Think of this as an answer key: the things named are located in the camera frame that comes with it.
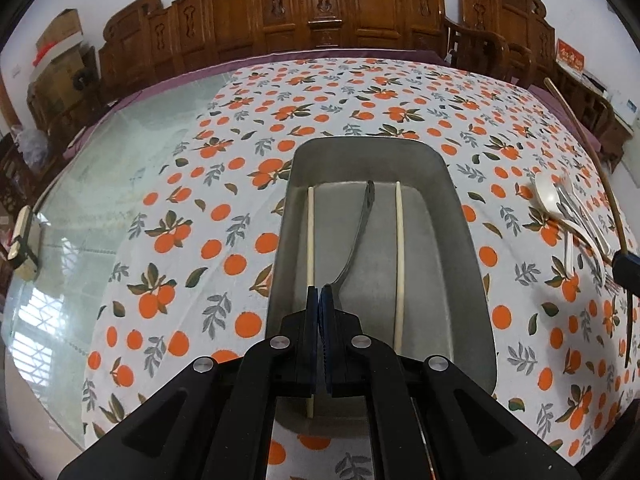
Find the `table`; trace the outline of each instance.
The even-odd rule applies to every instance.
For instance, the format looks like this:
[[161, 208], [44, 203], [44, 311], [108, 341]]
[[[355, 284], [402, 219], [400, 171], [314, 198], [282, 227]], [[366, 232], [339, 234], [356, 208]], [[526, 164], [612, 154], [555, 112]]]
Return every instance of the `table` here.
[[84, 367], [116, 251], [145, 190], [197, 110], [228, 81], [220, 75], [124, 108], [104, 121], [44, 201], [41, 270], [12, 279], [1, 335], [52, 418], [84, 447]]
[[[442, 154], [488, 294], [495, 396], [545, 442], [575, 463], [631, 402], [638, 370], [623, 366], [624, 305], [595, 284], [584, 248], [568, 279], [530, 178], [566, 167], [617, 247], [602, 186], [527, 91], [406, 61], [277, 62], [236, 72], [184, 128], [133, 210], [99, 302], [81, 387], [87, 445], [192, 359], [228, 360], [264, 336], [287, 163], [315, 136], [404, 137]], [[631, 344], [635, 362], [636, 331]], [[269, 462], [270, 478], [371, 476], [366, 439], [277, 424]]]

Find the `gray utensil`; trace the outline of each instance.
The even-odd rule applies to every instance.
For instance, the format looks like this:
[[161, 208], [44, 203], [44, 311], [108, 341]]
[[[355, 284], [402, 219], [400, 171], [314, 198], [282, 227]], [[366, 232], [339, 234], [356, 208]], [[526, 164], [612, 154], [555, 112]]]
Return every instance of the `gray utensil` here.
[[364, 192], [364, 200], [362, 201], [362, 210], [360, 211], [360, 220], [358, 221], [358, 230], [356, 231], [355, 238], [353, 239], [353, 245], [351, 246], [351, 252], [349, 253], [349, 257], [347, 258], [347, 262], [344, 264], [344, 267], [338, 274], [338, 277], [330, 283], [332, 288], [332, 293], [334, 296], [334, 307], [337, 310], [342, 310], [342, 304], [340, 303], [340, 288], [344, 283], [344, 280], [347, 279], [349, 275], [349, 271], [351, 269], [351, 265], [356, 257], [356, 252], [358, 251], [358, 246], [360, 245], [360, 241], [362, 240], [362, 235], [364, 234], [365, 229], [367, 228], [367, 222], [369, 221], [369, 215], [371, 214], [371, 209], [373, 208], [373, 203], [376, 200], [376, 187], [373, 184], [372, 180], [367, 180], [367, 188]]

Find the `glass tabletop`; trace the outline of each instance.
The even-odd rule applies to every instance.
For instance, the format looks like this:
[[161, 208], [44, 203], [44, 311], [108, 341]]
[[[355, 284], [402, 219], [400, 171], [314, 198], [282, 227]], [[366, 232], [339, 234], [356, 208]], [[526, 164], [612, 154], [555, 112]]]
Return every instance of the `glass tabletop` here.
[[34, 282], [12, 280], [1, 335], [33, 393], [79, 447], [84, 367], [118, 247], [183, 125], [229, 78], [194, 81], [108, 117], [40, 209], [40, 270]]

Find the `silver screw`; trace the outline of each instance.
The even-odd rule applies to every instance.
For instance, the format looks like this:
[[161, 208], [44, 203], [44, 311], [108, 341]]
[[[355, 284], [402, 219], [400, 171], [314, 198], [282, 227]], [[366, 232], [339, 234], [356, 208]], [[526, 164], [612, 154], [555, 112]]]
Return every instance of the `silver screw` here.
[[213, 368], [213, 359], [211, 357], [198, 357], [193, 362], [193, 369], [199, 374], [208, 372]]
[[277, 335], [271, 338], [269, 344], [271, 348], [275, 348], [276, 350], [281, 350], [289, 346], [289, 338], [285, 335]]
[[443, 372], [449, 368], [449, 362], [441, 355], [434, 355], [429, 359], [429, 368], [436, 370], [437, 372]]
[[369, 348], [371, 346], [371, 339], [365, 335], [355, 335], [351, 339], [351, 344], [356, 348]]

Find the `brown rod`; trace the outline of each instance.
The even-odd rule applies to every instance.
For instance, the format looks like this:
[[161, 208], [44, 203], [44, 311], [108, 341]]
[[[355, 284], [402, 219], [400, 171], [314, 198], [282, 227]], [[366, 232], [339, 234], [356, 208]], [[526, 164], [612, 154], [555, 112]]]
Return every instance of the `brown rod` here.
[[591, 157], [591, 161], [593, 162], [593, 165], [596, 167], [596, 171], [598, 172], [598, 176], [600, 177], [600, 181], [602, 182], [602, 187], [604, 187], [604, 193], [605, 195], [607, 195], [607, 200], [609, 201], [609, 205], [611, 206], [611, 213], [613, 214], [613, 222], [616, 225], [616, 233], [618, 234], [618, 240], [620, 240], [620, 251], [622, 252], [622, 254], [627, 254], [628, 248], [626, 246], [625, 229], [622, 225], [622, 218], [620, 218], [618, 203], [616, 202], [616, 199], [613, 196], [613, 191], [611, 190], [611, 186], [609, 185], [609, 179], [607, 178], [607, 175], [605, 174], [604, 169], [602, 168], [600, 159], [598, 158], [598, 154], [596, 153], [596, 150], [593, 149], [593, 146], [589, 142], [589, 139], [587, 139], [587, 135], [584, 133], [584, 130], [582, 129], [582, 125], [578, 122], [578, 118], [575, 116], [574, 111], [571, 110], [571, 108], [569, 108], [569, 105], [567, 104], [565, 98], [562, 97], [562, 94], [558, 90], [558, 87], [556, 87], [554, 82], [551, 81], [551, 79], [549, 79], [548, 77], [545, 77], [545, 85], [549, 89], [549, 91], [553, 94], [553, 96], [556, 99], [558, 99], [558, 101], [560, 101], [562, 108], [564, 108], [564, 111], [571, 119], [571, 122], [574, 124], [575, 129], [578, 131], [578, 135], [582, 140], [582, 145], [584, 149], [587, 150], [587, 153], [589, 154], [589, 157]]

